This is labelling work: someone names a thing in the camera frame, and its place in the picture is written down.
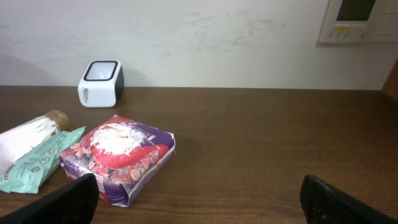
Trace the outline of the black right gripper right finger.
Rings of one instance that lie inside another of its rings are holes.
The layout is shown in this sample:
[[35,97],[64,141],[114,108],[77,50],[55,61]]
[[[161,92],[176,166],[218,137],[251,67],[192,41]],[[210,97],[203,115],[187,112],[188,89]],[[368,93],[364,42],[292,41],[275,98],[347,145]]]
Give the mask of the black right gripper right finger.
[[300,203],[307,223],[397,224],[397,220],[314,175],[304,177]]

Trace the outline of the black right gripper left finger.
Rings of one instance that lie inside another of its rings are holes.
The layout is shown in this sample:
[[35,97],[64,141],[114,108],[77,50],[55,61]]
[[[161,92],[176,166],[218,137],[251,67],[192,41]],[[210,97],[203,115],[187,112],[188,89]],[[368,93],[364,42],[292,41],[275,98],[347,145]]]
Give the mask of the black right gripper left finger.
[[1,224],[88,224],[99,200],[94,174],[85,174],[72,183],[4,217]]

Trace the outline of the mint green wipes packet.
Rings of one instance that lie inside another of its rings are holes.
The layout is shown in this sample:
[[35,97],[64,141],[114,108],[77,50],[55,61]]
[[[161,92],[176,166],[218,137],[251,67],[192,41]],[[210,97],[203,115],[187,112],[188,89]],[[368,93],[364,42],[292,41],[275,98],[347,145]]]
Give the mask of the mint green wipes packet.
[[84,126],[70,132],[62,131],[13,162],[2,173],[1,191],[36,194],[60,166],[60,153],[76,143],[84,131]]

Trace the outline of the red purple snack package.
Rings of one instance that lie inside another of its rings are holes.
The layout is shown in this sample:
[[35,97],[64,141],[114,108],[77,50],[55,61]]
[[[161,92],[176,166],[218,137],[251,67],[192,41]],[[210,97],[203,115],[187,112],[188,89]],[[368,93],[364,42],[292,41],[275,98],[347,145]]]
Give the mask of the red purple snack package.
[[174,154],[172,133],[115,115],[62,151],[60,158],[71,180],[92,173],[100,199],[127,207]]

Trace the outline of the white tube brown cap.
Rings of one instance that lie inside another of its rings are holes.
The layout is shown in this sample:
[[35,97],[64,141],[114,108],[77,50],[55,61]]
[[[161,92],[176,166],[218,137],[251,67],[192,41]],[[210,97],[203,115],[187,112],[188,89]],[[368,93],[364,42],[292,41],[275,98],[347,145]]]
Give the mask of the white tube brown cap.
[[70,120],[65,113],[51,110],[1,133],[1,174],[31,149],[69,127]]

